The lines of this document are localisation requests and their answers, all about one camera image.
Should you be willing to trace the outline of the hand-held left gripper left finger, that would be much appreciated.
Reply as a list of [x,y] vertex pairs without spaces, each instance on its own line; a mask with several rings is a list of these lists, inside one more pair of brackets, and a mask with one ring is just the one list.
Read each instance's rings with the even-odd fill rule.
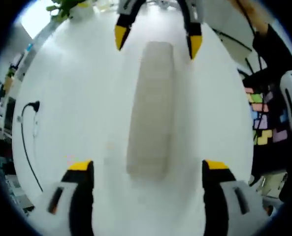
[[94,163],[73,163],[62,179],[43,190],[33,210],[42,236],[92,236]]

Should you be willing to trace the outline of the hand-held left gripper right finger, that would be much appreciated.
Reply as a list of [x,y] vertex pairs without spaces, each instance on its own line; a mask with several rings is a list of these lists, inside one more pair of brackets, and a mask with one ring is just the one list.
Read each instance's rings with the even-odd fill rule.
[[219,161],[202,161],[205,236],[258,236],[268,220],[262,197]]

